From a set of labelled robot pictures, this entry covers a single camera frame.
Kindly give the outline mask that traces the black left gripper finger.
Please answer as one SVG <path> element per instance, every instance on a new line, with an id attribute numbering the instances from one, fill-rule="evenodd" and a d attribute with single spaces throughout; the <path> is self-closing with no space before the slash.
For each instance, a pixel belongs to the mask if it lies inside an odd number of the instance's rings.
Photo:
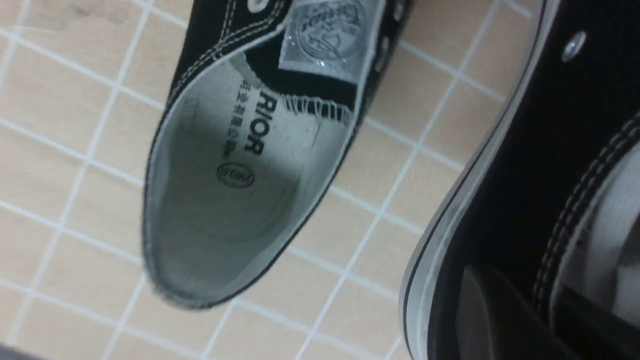
<path id="1" fill-rule="evenodd" d="M 592 338 L 560 336 L 496 269 L 468 265 L 455 313 L 462 360 L 599 360 Z"/>

